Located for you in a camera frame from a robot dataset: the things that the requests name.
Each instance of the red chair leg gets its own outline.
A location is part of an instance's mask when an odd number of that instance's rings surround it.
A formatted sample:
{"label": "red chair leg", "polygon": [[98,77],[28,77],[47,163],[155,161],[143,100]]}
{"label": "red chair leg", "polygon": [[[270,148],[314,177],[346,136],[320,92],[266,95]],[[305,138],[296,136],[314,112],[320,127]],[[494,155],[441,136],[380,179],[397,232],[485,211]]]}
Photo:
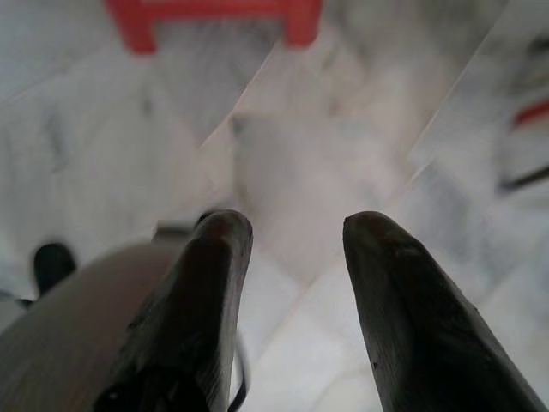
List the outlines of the red chair leg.
{"label": "red chair leg", "polygon": [[318,34],[322,0],[286,0],[286,42],[305,47]]}
{"label": "red chair leg", "polygon": [[143,12],[140,0],[105,0],[126,46],[135,54],[156,50],[152,22]]}

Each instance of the red furniture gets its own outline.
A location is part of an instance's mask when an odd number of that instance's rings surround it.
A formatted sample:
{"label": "red furniture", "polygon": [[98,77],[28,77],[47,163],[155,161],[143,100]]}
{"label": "red furniture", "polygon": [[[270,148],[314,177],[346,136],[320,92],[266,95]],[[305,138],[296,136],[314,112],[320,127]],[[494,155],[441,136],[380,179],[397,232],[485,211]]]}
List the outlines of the red furniture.
{"label": "red furniture", "polygon": [[105,0],[124,43],[137,54],[155,51],[153,24],[168,19],[275,17],[289,45],[316,38],[322,0]]}

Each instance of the black object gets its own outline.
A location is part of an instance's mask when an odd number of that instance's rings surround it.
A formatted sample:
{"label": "black object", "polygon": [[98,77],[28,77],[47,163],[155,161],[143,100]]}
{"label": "black object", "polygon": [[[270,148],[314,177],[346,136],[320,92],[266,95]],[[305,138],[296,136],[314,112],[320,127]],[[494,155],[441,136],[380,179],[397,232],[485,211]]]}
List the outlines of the black object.
{"label": "black object", "polygon": [[47,294],[75,271],[75,258],[63,243],[48,243],[34,253],[33,272],[40,296]]}
{"label": "black object", "polygon": [[345,220],[343,243],[385,412],[546,411],[418,240],[364,212]]}
{"label": "black object", "polygon": [[[95,411],[227,412],[251,244],[251,224],[241,214],[201,218],[180,259],[128,326]],[[230,410],[244,400],[244,376],[242,382]]]}

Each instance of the white marble tile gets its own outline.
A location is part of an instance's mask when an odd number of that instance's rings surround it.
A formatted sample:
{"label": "white marble tile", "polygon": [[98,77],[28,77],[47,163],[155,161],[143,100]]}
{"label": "white marble tile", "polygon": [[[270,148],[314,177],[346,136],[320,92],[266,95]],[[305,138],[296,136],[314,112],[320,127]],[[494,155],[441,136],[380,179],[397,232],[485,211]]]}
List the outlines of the white marble tile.
{"label": "white marble tile", "polygon": [[224,203],[234,195],[236,144],[230,119],[226,119],[198,149],[211,183],[214,203]]}
{"label": "white marble tile", "polygon": [[480,313],[524,378],[549,405],[547,241],[495,291]]}
{"label": "white marble tile", "polygon": [[148,72],[148,62],[117,45],[106,46],[2,106],[3,197],[9,197],[10,187],[59,173],[74,163],[112,108],[144,88]]}
{"label": "white marble tile", "polygon": [[[504,155],[520,155],[515,143],[525,140],[510,136],[513,115],[533,99],[545,97],[517,96],[510,84],[529,42],[546,32],[548,16],[544,3],[510,2],[410,154],[418,165],[435,157],[524,252],[549,233],[546,183],[507,197],[498,192],[498,184],[509,172]],[[510,139],[516,142],[510,145]],[[540,145],[532,156],[543,157],[544,147]]]}
{"label": "white marble tile", "polygon": [[315,42],[293,53],[340,102],[349,100],[371,80],[359,54],[325,19],[321,20]]}
{"label": "white marble tile", "polygon": [[385,210],[425,244],[479,304],[524,259],[524,250],[432,162]]}
{"label": "white marble tile", "polygon": [[206,202],[196,139],[150,82],[113,106],[69,171],[69,201],[101,239],[124,239]]}
{"label": "white marble tile", "polygon": [[340,106],[318,76],[305,66],[305,56],[276,45],[236,106],[236,112],[285,117],[325,118]]}
{"label": "white marble tile", "polygon": [[250,393],[241,410],[311,410],[349,364],[353,357],[345,343],[298,309],[252,369]]}
{"label": "white marble tile", "polygon": [[100,2],[6,0],[0,4],[0,101],[114,39]]}
{"label": "white marble tile", "polygon": [[383,412],[370,369],[346,373],[326,389],[314,412]]}
{"label": "white marble tile", "polygon": [[238,329],[252,364],[259,359],[275,330],[290,315],[300,294],[299,285],[270,262],[255,242],[238,312]]}
{"label": "white marble tile", "polygon": [[457,76],[454,63],[433,47],[403,52],[369,72],[369,82],[341,108],[363,118],[406,150],[420,136]]}
{"label": "white marble tile", "polygon": [[310,286],[301,305],[343,339],[357,356],[357,368],[370,369],[345,258],[327,268]]}
{"label": "white marble tile", "polygon": [[194,135],[151,61],[119,45],[3,106],[0,144],[2,234],[16,262],[40,236],[72,233],[69,221],[120,245],[173,211],[206,207]]}
{"label": "white marble tile", "polygon": [[380,208],[410,176],[360,122],[249,116],[235,138],[238,199],[266,252],[300,282],[342,256],[347,215]]}
{"label": "white marble tile", "polygon": [[500,0],[328,1],[326,18],[367,68],[344,115],[367,118],[406,150],[492,27]]}
{"label": "white marble tile", "polygon": [[154,66],[199,142],[228,116],[278,37],[268,21],[185,21],[161,28]]}

